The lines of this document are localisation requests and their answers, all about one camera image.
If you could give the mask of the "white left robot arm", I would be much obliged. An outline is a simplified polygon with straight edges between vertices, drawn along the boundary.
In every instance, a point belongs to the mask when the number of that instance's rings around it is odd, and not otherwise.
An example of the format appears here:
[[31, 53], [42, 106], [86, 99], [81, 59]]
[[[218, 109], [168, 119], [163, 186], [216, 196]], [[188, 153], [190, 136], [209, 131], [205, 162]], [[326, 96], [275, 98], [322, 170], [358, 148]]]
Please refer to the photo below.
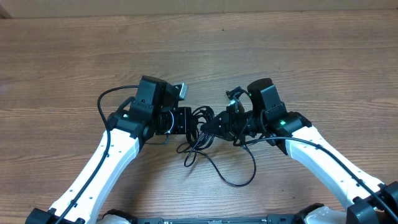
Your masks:
[[178, 111], [188, 86], [143, 76], [137, 92], [109, 116], [100, 113], [103, 137], [68, 190], [48, 210], [33, 209], [26, 223], [100, 223], [100, 211], [124, 169], [155, 134], [185, 133], [187, 114]]

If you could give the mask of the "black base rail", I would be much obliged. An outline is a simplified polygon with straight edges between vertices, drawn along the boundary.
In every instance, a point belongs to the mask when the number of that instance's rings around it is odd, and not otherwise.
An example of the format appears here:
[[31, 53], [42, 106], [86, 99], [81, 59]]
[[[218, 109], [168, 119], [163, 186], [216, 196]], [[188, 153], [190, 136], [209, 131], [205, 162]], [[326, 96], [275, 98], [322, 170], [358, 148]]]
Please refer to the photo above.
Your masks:
[[316, 208], [323, 207], [322, 203], [314, 203], [295, 214], [270, 214], [264, 217], [233, 217], [233, 218], [137, 218], [130, 213], [112, 209], [107, 211], [97, 223], [126, 223], [126, 224], [292, 224], [304, 223], [304, 215], [308, 215]]

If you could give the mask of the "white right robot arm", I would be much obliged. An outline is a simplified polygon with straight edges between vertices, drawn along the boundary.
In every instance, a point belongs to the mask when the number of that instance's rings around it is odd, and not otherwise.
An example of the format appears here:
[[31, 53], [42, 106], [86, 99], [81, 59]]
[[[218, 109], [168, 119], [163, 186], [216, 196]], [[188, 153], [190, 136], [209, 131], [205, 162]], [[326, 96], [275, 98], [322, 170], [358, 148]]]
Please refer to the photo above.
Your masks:
[[292, 223], [397, 223], [397, 182], [384, 184], [350, 162], [298, 112], [288, 112], [270, 78], [227, 92], [226, 110], [201, 131], [235, 146], [266, 141], [305, 166], [338, 199], [343, 211], [314, 203]]

